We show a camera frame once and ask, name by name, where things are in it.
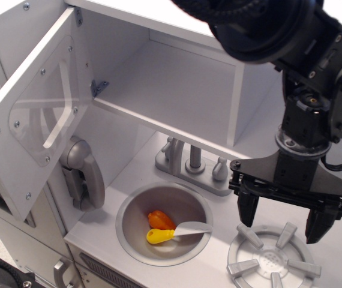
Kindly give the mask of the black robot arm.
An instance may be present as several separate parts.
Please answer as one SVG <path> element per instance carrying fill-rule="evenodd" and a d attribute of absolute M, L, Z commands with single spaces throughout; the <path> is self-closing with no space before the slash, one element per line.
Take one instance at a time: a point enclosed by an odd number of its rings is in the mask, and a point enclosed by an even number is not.
<path fill-rule="evenodd" d="M 224 51 L 282 73 L 285 112 L 265 158 L 234 160 L 229 187 L 251 226 L 261 197 L 309 209 L 305 236 L 318 242 L 342 218 L 342 179 L 329 164 L 342 142 L 342 25 L 322 1 L 176 1 L 208 24 Z"/>

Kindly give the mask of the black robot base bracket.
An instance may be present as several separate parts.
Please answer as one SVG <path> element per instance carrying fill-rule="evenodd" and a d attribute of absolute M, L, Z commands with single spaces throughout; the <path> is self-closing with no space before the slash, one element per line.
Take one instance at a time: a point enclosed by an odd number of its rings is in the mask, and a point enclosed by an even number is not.
<path fill-rule="evenodd" d="M 37 287 L 35 278 L 0 260 L 0 287 Z"/>

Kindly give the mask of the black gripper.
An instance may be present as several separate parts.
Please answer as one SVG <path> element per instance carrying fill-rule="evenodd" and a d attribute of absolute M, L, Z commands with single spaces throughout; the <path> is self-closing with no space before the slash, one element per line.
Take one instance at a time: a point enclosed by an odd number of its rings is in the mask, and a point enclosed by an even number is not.
<path fill-rule="evenodd" d="M 306 243 L 318 243 L 342 218 L 342 179 L 321 167 L 318 160 L 298 159 L 283 152 L 265 158 L 233 160 L 229 187 L 238 196 L 240 221 L 253 225 L 259 198 L 310 210 Z"/>

